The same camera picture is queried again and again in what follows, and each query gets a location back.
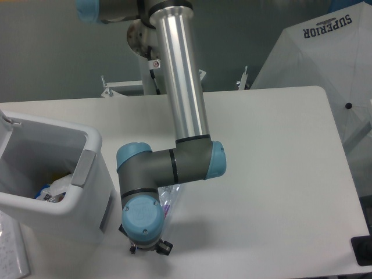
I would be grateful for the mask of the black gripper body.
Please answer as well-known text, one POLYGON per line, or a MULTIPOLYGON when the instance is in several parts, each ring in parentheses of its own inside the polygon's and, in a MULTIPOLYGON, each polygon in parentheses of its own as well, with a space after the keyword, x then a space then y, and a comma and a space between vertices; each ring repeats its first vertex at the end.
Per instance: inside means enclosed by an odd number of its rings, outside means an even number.
MULTIPOLYGON (((119 231, 124 234, 126 236, 126 238, 129 240, 130 244, 136 244, 126 233, 126 231, 124 230, 124 227, 123 225, 121 224, 120 227, 119 227, 119 231)), ((154 241, 153 243, 150 243, 150 244, 147 244, 147 245, 144 245, 144 244, 136 244, 137 246, 137 250, 142 250, 142 251, 155 251, 156 250, 156 246, 157 246, 157 243, 159 242, 159 240, 162 239, 161 237, 159 237, 156 241, 154 241)))

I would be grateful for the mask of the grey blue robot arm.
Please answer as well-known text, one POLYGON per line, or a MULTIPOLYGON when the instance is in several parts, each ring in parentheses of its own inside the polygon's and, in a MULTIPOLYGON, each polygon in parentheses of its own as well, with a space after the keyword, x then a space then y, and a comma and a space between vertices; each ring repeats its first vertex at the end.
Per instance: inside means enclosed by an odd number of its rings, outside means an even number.
POLYGON ((165 216, 159 188, 220 177, 227 168, 223 145, 210 137, 192 41, 193 5, 190 1, 77 1, 76 9, 83 22, 139 20, 156 33, 176 145, 153 151, 146 143, 133 142, 117 151, 120 231, 129 239, 131 253, 169 255, 173 245, 162 240, 165 216))

